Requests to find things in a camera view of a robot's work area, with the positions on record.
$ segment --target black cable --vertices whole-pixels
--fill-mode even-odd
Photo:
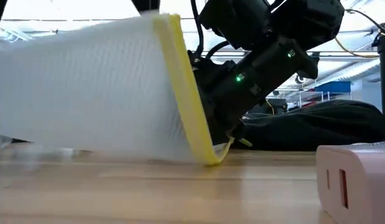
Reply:
[[[367,16],[365,13],[360,12],[359,10],[355,10],[355,9],[347,9],[345,11],[346,12],[357,12],[358,14],[361,14],[362,16],[364,16],[365,18],[370,20],[374,25],[376,25],[378,27],[378,29],[380,29],[383,33],[385,33],[385,28],[383,28],[381,25],[379,25],[377,22],[375,22],[374,19],[372,19],[371,17]]]
[[[223,41],[223,42],[220,42],[218,44],[216,44],[208,53],[207,55],[205,56],[206,59],[210,59],[218,50],[220,50],[221,48],[229,45],[230,43],[228,43],[228,41]]]
[[[195,51],[195,54],[197,57],[199,57],[204,51],[204,33],[202,32],[201,24],[198,21],[198,10],[197,10],[197,5],[195,3],[195,0],[191,0],[191,7],[192,7],[192,14],[194,14],[194,20],[195,20],[195,24],[197,25],[198,36],[199,36],[199,43],[198,43],[197,50]]]

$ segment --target pink box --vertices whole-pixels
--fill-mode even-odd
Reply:
[[[385,224],[385,146],[320,146],[317,188],[339,224]]]

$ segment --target yellow edge trim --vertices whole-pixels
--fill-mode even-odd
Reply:
[[[190,149],[199,162],[207,165],[219,164],[227,155],[233,139],[224,144],[223,151],[216,155],[187,55],[180,16],[157,16],[153,20],[153,25],[161,42],[163,57]]]

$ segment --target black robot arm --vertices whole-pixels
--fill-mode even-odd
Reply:
[[[306,51],[335,38],[343,14],[339,0],[206,3],[199,23],[233,48],[250,51],[222,65],[188,52],[214,145],[244,137],[241,117],[294,73],[317,77],[318,58]]]

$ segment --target wooden tabletop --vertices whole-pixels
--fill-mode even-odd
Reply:
[[[314,153],[232,151],[201,167],[36,144],[0,154],[0,223],[334,224]]]

